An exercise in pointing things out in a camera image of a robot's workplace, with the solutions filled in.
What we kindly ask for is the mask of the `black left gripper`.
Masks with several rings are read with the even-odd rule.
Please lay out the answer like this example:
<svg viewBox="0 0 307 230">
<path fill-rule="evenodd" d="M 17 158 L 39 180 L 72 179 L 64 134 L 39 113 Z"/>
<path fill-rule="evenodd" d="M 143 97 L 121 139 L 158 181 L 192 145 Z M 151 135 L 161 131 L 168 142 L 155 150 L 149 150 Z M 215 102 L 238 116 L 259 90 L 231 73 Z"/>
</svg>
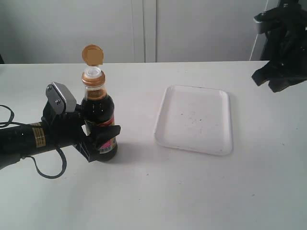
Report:
<svg viewBox="0 0 307 230">
<path fill-rule="evenodd" d="M 88 162 L 97 160 L 97 150 L 120 134 L 121 126 L 95 126 L 89 136 L 83 130 L 85 121 L 82 106 L 76 104 L 73 113 L 55 114 L 47 102 L 43 109 L 42 122 L 46 124 L 51 141 L 60 148 L 74 146 Z"/>
</svg>

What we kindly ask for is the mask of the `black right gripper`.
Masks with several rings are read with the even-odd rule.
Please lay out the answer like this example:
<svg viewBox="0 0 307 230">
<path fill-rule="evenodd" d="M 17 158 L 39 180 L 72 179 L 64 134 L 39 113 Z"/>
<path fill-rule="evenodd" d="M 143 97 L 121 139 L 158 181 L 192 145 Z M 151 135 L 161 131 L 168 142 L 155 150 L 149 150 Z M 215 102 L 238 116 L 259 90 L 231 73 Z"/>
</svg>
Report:
<svg viewBox="0 0 307 230">
<path fill-rule="evenodd" d="M 307 75 L 307 22 L 279 22 L 281 34 L 276 54 L 252 75 L 257 86 L 268 82 L 272 92 L 281 92 L 290 86 L 300 84 L 306 81 Z"/>
</svg>

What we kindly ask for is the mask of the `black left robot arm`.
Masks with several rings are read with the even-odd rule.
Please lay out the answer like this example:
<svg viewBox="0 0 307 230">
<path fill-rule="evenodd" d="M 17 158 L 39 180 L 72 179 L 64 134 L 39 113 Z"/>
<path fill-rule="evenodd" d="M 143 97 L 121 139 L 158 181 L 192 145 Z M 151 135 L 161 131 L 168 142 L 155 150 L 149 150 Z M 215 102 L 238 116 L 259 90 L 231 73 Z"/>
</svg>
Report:
<svg viewBox="0 0 307 230">
<path fill-rule="evenodd" d="M 85 134 L 85 120 L 78 105 L 72 113 L 57 114 L 47 103 L 41 121 L 23 124 L 13 121 L 11 112 L 7 122 L 0 124 L 0 167 L 5 168 L 21 159 L 33 158 L 34 155 L 56 150 L 62 160 L 61 176 L 67 167 L 67 160 L 62 148 L 73 146 L 88 162 L 108 161 L 112 156 L 100 153 L 100 148 L 107 141 L 120 134 L 119 125 L 94 127 L 90 134 Z"/>
</svg>

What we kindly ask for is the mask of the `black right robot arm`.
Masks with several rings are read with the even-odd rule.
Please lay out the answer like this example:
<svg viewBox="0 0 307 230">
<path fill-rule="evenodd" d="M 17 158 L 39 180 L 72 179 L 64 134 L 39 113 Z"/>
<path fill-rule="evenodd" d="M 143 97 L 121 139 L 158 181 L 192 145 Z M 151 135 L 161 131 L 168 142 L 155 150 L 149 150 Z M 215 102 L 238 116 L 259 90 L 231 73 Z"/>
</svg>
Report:
<svg viewBox="0 0 307 230">
<path fill-rule="evenodd" d="M 266 42 L 261 60 L 267 64 L 256 70 L 257 86 L 268 83 L 272 92 L 307 80 L 307 12 L 297 0 L 281 0 L 278 6 L 253 18 L 257 34 Z"/>
</svg>

